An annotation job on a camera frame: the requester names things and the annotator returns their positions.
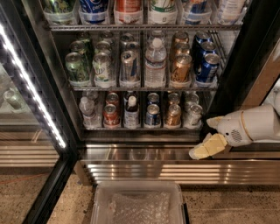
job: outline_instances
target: soda can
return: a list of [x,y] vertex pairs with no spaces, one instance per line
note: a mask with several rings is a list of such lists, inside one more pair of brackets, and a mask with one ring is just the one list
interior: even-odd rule
[[181,124],[181,107],[178,104],[172,104],[167,110],[164,123],[170,126]]
[[188,125],[197,125],[200,121],[200,118],[202,117],[203,109],[198,104],[193,104],[190,106],[190,108],[187,110],[186,116],[185,116],[185,123]]
[[200,24],[200,19],[193,19],[190,17],[190,14],[201,14],[204,12],[206,6],[207,0],[190,0],[187,3],[183,3],[184,11],[188,13],[188,16],[185,18],[185,23],[187,25]]
[[160,122],[160,109],[157,104],[151,104],[147,108],[147,113],[145,117],[145,124],[150,126],[157,126]]
[[216,44],[213,42],[203,42],[200,45],[200,49],[196,53],[196,58],[193,62],[194,72],[198,74],[200,71],[200,65],[204,55],[207,53],[216,53]]
[[138,80],[138,67],[137,67],[137,54],[133,51],[125,51],[121,55],[122,67],[121,76],[123,81],[137,81]]
[[196,74],[196,81],[203,83],[213,82],[214,76],[219,68],[220,56],[215,53],[208,53],[204,56]]
[[98,13],[108,8],[109,0],[80,0],[80,7],[83,12]]
[[99,41],[95,46],[94,53],[106,53],[113,60],[112,48],[107,41]]
[[120,123],[120,116],[116,110],[116,106],[113,104],[108,104],[103,110],[104,124],[108,126],[116,126]]
[[99,52],[94,56],[93,67],[97,81],[113,81],[111,59],[105,52]]
[[126,50],[126,46],[129,42],[134,41],[134,37],[131,33],[124,33],[121,37],[120,37],[120,44],[121,44],[121,49],[122,52]]
[[207,31],[197,31],[192,41],[192,59],[195,60],[196,52],[200,49],[203,42],[212,42],[211,36]]
[[150,93],[147,96],[147,104],[148,106],[151,104],[156,104],[160,107],[159,95],[157,93]]
[[173,35],[170,46],[169,61],[173,62],[175,60],[175,45],[180,42],[189,42],[189,35],[187,32],[177,31]]
[[70,52],[66,58],[66,69],[69,74],[70,81],[84,82],[89,81],[87,68],[82,63],[82,57],[77,52]]
[[176,56],[171,72],[171,81],[187,82],[190,80],[190,69],[192,64],[192,56],[189,54],[179,54]]
[[76,40],[70,45],[71,52],[79,53],[82,59],[82,63],[87,68],[87,72],[91,71],[92,60],[88,56],[88,49],[83,41]]
[[174,0],[150,1],[150,9],[157,12],[172,12],[175,9]]

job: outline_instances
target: led light strip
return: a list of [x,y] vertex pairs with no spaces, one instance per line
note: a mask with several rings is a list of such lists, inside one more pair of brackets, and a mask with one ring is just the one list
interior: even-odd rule
[[19,59],[19,57],[17,56],[17,53],[12,45],[12,43],[10,42],[8,36],[6,35],[4,28],[2,27],[2,25],[0,24],[0,35],[3,37],[4,43],[3,43],[3,47],[9,51],[11,53],[11,56],[13,58],[13,63],[15,65],[18,66],[19,70],[20,70],[20,76],[26,81],[27,83],[27,87],[28,89],[31,91],[33,97],[34,97],[34,101],[38,104],[38,108],[43,112],[43,117],[45,118],[47,124],[50,126],[52,133],[55,135],[56,140],[59,142],[60,147],[65,148],[66,147],[66,143],[63,140],[62,136],[60,135],[58,129],[56,128],[56,125],[53,122],[53,119],[51,118],[50,114],[48,113],[44,103],[42,102],[36,88],[34,87],[28,73],[25,71],[25,68],[21,62],[21,60]]

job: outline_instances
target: refrigerator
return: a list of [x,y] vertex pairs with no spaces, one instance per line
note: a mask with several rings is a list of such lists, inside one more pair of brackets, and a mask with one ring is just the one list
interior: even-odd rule
[[[278,86],[280,3],[277,0],[267,3],[246,1],[240,19],[235,24],[224,25],[216,20],[217,2],[208,1],[207,9],[211,13],[206,21],[201,19],[196,25],[182,23],[180,1],[176,2],[175,16],[170,18],[177,20],[169,24],[151,21],[149,1],[142,1],[140,17],[134,24],[119,21],[114,1],[108,1],[103,24],[87,24],[81,15],[79,1],[70,13],[72,20],[69,22],[68,19],[66,24],[49,15],[45,1],[0,3],[3,67],[59,154],[59,160],[25,222],[47,221],[72,171],[78,174],[83,185],[94,186],[106,180],[133,179],[172,180],[182,186],[279,183],[278,142],[227,147],[217,155],[198,161],[189,157],[190,149],[201,143],[207,133],[214,133],[207,126],[207,118],[262,105]],[[89,86],[75,86],[69,81],[66,66],[70,45],[77,40],[78,33],[87,32],[95,47],[105,31],[111,31],[116,42],[112,55],[115,60],[113,84],[99,85],[91,72]],[[220,55],[220,68],[213,85],[177,87],[167,76],[162,86],[149,86],[144,78],[144,53],[152,31],[164,31],[168,53],[175,32],[187,32],[189,44],[197,31],[209,32]],[[120,79],[123,65],[120,38],[125,33],[132,34],[141,49],[138,86],[122,85]],[[128,129],[123,123],[123,96],[127,91],[136,91],[140,101],[140,123],[136,129]],[[98,94],[100,125],[96,127],[85,125],[79,109],[81,97],[89,92]],[[102,114],[105,97],[112,92],[118,94],[121,103],[120,125],[114,128],[104,125]],[[154,129],[145,126],[147,94],[150,92],[158,93],[163,111],[161,124]],[[186,128],[184,119],[176,128],[165,125],[165,104],[171,92],[179,93],[181,100],[188,93],[199,97],[203,116],[198,127]]]

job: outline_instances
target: can label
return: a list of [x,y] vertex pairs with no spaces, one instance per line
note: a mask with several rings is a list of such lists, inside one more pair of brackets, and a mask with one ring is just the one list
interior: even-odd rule
[[172,12],[175,8],[174,0],[151,0],[150,7],[153,11]]

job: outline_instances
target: bottle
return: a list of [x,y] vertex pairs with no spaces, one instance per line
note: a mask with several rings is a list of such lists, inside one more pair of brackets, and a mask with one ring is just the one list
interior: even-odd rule
[[136,129],[139,126],[139,106],[137,98],[132,95],[126,103],[124,111],[124,127]]
[[159,88],[165,84],[166,48],[160,38],[154,38],[145,53],[145,86]]

